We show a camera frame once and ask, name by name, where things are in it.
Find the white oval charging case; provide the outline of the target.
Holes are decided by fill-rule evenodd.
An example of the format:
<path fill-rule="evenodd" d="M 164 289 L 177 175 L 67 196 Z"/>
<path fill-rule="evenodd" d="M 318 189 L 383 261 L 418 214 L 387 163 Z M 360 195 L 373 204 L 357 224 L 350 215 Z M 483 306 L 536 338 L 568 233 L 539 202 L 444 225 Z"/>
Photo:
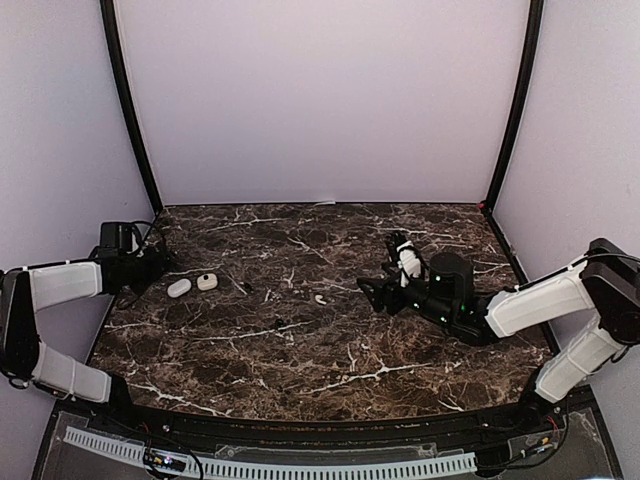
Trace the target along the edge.
<path fill-rule="evenodd" d="M 188 293 L 192 288 L 192 283 L 189 279 L 183 278 L 170 284 L 167 287 L 167 295 L 170 298 L 179 298 Z"/>

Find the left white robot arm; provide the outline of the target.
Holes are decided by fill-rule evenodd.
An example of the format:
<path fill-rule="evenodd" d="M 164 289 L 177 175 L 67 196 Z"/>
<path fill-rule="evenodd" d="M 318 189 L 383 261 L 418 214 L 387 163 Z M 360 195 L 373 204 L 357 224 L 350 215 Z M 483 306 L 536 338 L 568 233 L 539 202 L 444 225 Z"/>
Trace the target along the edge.
<path fill-rule="evenodd" d="M 171 253 L 163 233 L 147 221 L 107 221 L 97 246 L 79 259 L 19 266 L 1 274 L 1 373 L 15 388 L 35 387 L 62 399 L 103 405 L 101 417 L 120 436 L 141 427 L 130 406 L 127 382 L 89 366 L 73 342 L 51 326 L 63 314 L 73 320 L 98 311 L 122 291 L 141 296 L 169 270 Z"/>

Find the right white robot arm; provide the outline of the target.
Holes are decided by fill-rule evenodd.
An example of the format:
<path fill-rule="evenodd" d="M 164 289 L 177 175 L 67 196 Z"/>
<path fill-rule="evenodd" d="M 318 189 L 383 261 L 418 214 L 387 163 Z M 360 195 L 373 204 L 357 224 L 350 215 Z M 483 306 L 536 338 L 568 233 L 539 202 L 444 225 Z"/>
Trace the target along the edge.
<path fill-rule="evenodd" d="M 387 240 L 385 278 L 356 283 L 377 312 L 405 308 L 471 346 L 496 343 L 534 325 L 580 311 L 592 319 L 534 373 L 510 424 L 534 432 L 577 384 L 639 343 L 639 260 L 598 238 L 587 252 L 537 280 L 479 294 L 470 261 L 452 252 L 424 260 L 400 233 Z"/>

